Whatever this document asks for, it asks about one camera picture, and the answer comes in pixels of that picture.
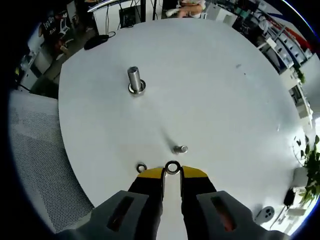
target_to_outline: computer mouse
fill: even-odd
[[[84,50],[93,49],[94,47],[105,43],[108,41],[109,35],[97,35],[90,38],[86,43],[84,44]]]

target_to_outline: mesh chair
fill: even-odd
[[[33,207],[58,233],[87,215],[93,205],[69,163],[58,116],[58,101],[13,91],[9,134],[14,162]]]

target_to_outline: metal cylinder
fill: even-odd
[[[128,76],[131,83],[131,88],[135,92],[139,92],[142,88],[139,69],[136,66],[128,68]]]
[[[186,152],[188,152],[187,146],[174,146],[173,147],[173,153],[175,153],[175,154],[185,154]]]

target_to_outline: red object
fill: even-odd
[[[269,19],[269,21],[277,28],[277,29],[282,29],[282,26],[280,26],[278,23],[276,23],[275,21],[273,21],[272,19]],[[295,37],[295,39],[297,40],[297,42],[300,44],[300,47],[305,51],[306,49],[310,49],[311,52],[314,52],[315,49],[302,37],[300,36],[298,33],[296,33],[295,31],[291,30],[288,27],[285,27],[285,30],[287,32],[289,32],[292,36]]]

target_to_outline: white round table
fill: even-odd
[[[131,66],[146,82],[139,97],[128,91]],[[205,19],[137,24],[77,52],[62,66],[59,118],[72,169],[94,206],[128,190],[137,163],[177,160],[253,211],[275,207],[298,163],[292,142],[303,136],[264,55],[228,25]],[[188,152],[174,155],[172,144]],[[180,189],[168,189],[164,201],[178,205],[164,204],[163,214],[178,213]],[[167,221],[170,232],[175,219]]]

